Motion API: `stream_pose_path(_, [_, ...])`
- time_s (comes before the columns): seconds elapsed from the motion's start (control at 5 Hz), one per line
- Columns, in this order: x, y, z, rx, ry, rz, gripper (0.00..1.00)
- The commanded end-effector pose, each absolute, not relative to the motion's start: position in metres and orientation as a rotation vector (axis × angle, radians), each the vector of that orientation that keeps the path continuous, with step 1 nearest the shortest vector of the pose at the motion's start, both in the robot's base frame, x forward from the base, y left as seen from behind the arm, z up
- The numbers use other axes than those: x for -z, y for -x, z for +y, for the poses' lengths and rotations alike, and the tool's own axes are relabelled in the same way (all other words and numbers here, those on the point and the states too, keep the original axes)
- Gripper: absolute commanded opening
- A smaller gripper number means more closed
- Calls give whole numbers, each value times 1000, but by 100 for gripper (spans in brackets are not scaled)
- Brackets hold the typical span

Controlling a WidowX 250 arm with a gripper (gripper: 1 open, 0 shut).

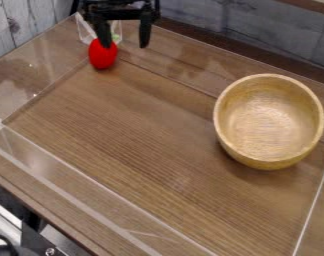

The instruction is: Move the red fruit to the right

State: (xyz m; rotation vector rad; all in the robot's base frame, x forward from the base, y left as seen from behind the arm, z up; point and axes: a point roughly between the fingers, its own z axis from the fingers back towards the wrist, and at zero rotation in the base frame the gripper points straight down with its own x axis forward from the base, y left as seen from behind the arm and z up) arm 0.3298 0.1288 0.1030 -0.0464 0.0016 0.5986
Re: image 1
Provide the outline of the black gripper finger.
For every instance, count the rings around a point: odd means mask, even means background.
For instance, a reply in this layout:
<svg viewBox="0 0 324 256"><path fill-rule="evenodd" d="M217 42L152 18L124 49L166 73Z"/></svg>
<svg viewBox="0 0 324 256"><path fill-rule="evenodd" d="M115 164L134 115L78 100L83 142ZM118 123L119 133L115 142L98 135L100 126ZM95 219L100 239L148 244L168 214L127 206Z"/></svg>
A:
<svg viewBox="0 0 324 256"><path fill-rule="evenodd" d="M112 43L110 24L106 20L96 18L94 21L94 30L99 42L104 48L108 48Z"/></svg>
<svg viewBox="0 0 324 256"><path fill-rule="evenodd" d="M140 15L140 25L139 25L139 47L144 48L150 42L151 34L151 13L143 12Z"/></svg>

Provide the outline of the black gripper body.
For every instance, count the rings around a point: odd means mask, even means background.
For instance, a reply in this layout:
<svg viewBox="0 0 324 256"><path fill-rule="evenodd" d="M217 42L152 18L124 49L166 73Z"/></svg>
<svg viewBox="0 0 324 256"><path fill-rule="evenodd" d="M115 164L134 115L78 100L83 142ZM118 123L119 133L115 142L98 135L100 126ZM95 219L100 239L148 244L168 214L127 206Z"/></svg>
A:
<svg viewBox="0 0 324 256"><path fill-rule="evenodd" d="M83 0L84 17L103 20L139 20L144 15L160 17L159 0Z"/></svg>

